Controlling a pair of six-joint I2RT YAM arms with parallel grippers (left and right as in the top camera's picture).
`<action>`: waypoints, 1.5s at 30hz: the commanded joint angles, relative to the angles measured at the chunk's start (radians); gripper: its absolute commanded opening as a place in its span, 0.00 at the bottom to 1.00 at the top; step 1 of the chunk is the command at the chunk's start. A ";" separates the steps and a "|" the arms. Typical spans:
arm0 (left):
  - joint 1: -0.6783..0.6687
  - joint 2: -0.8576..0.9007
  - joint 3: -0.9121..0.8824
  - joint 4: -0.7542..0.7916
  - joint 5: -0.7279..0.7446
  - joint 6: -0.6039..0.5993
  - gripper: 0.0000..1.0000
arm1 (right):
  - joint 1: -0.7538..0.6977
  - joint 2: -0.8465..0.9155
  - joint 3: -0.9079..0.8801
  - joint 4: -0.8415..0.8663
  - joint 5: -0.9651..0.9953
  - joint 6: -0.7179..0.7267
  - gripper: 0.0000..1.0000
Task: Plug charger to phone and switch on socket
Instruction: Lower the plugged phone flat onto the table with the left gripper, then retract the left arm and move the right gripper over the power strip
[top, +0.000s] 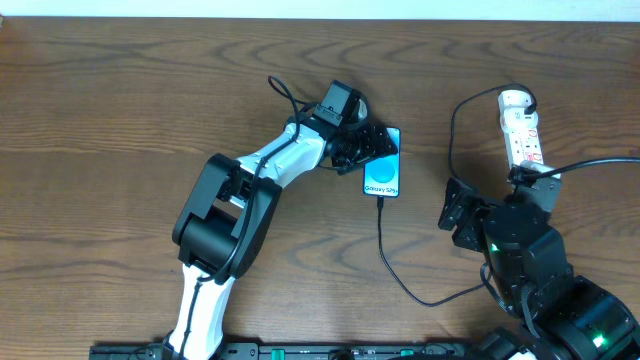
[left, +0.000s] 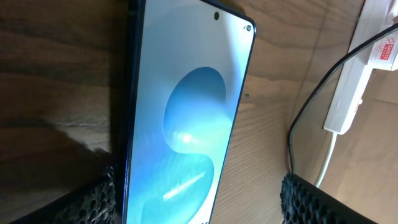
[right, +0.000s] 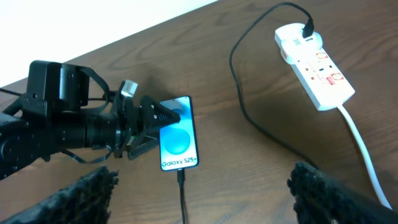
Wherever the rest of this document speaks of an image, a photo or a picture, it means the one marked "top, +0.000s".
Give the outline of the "blue Galaxy smartphone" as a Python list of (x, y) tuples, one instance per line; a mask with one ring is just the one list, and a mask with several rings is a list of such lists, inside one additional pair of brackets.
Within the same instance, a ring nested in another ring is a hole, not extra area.
[(398, 128), (388, 128), (387, 132), (397, 152), (365, 165), (363, 175), (365, 195), (395, 198), (400, 194), (401, 132)]

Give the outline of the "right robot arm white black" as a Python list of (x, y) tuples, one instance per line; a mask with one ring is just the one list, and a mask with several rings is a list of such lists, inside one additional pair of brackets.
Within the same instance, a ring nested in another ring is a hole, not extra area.
[(636, 359), (639, 323), (609, 291), (575, 274), (549, 223), (562, 188), (550, 177), (517, 184), (502, 201), (451, 178), (438, 226), (483, 254), (481, 279), (521, 320), (522, 351), (535, 359)]

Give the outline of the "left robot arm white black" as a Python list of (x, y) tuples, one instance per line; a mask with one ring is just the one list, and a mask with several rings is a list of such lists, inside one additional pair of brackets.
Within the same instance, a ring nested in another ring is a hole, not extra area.
[(176, 327), (163, 341), (165, 359), (218, 352), (232, 286), (255, 261), (286, 186), (325, 160), (345, 175), (399, 152), (362, 92), (333, 81), (321, 101), (305, 102), (279, 78), (268, 83), (292, 105), (282, 133), (251, 154), (209, 158), (172, 231), (184, 290)]

